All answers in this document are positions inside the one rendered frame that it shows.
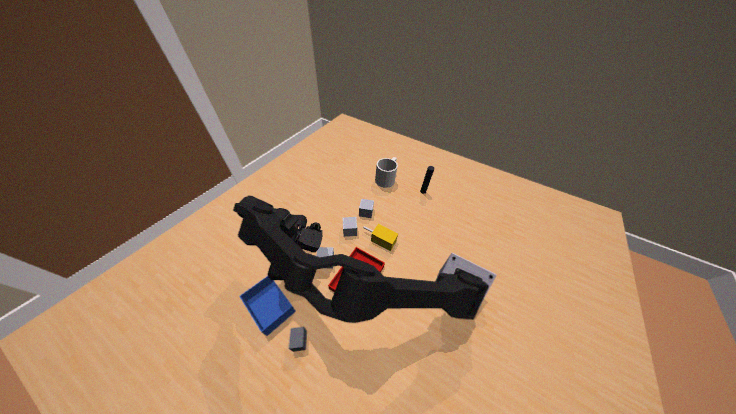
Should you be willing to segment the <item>black cylinder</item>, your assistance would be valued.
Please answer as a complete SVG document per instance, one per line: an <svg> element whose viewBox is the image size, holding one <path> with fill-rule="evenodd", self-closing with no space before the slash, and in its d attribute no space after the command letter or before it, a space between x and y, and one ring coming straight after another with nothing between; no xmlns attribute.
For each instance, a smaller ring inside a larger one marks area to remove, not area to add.
<svg viewBox="0 0 736 414"><path fill-rule="evenodd" d="M422 184L422 187L421 187L421 190L420 190L420 192L422 194L425 194L426 191L427 191L427 189L428 189L428 186L429 186L431 177L433 175L434 169L435 168L433 166L428 166L428 168L427 168L427 171L426 171L426 174L425 174L425 177L424 177L424 181L423 181L423 184Z"/></svg>

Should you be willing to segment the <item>grey mug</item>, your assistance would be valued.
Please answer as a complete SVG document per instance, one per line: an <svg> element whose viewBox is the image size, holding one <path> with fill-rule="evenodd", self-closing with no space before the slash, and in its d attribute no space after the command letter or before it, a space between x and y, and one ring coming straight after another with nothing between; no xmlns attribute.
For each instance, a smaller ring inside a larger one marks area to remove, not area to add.
<svg viewBox="0 0 736 414"><path fill-rule="evenodd" d="M383 158L377 161L375 182L378 186L389 188L394 185L397 167L397 158Z"/></svg>

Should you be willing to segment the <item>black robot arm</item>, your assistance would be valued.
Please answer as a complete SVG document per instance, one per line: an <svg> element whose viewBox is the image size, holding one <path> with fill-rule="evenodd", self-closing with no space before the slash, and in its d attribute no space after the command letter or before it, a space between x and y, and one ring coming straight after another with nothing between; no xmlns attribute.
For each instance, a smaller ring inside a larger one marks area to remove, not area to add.
<svg viewBox="0 0 736 414"><path fill-rule="evenodd" d="M344 254L306 253L321 245L320 223L299 225L294 242L289 236L299 218L287 209L249 195L233 211L243 218L238 238L262 251L285 288L305 297L319 313L344 322L371 320L388 308L442 308L451 318L474 320L490 286L459 268L454 274L440 273L436 281L386 277L374 265ZM317 269L333 266L344 268L331 300L312 282Z"/></svg>

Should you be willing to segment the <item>red tray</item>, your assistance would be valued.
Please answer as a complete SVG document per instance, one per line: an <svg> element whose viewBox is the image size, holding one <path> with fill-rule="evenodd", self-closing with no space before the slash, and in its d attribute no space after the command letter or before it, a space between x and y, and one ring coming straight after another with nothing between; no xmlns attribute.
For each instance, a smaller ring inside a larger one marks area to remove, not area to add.
<svg viewBox="0 0 736 414"><path fill-rule="evenodd" d="M350 254L350 257L353 257L355 259L364 261L366 263L369 263L370 265L374 265L380 272L384 268L385 262L377 259L376 257L368 254L367 252L359 249L356 247L353 252ZM337 287L339 278L341 276L342 270L344 267L341 267L340 270L337 272L335 277L332 279L332 281L329 283L328 287L331 291L335 292L335 289Z"/></svg>

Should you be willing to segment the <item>blue open bin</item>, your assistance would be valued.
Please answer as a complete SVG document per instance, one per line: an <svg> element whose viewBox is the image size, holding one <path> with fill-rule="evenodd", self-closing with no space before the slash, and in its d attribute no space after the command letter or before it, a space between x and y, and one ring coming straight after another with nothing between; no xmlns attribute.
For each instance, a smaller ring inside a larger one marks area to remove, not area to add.
<svg viewBox="0 0 736 414"><path fill-rule="evenodd" d="M296 312L293 305L269 276L239 296L262 334L268 336Z"/></svg>

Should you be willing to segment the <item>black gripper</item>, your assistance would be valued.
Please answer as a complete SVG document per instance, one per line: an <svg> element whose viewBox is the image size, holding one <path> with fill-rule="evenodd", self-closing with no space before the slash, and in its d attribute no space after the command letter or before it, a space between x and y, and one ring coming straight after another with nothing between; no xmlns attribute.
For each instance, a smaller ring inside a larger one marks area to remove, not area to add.
<svg viewBox="0 0 736 414"><path fill-rule="evenodd" d="M295 230L294 232L289 236L294 242L297 235L299 235L299 225L302 224L304 228L306 228L307 225L307 218L304 215L295 215L299 220L295 223ZM276 271L276 269L273 267L273 265L270 265L268 276L271 280L284 280L280 274Z"/></svg>

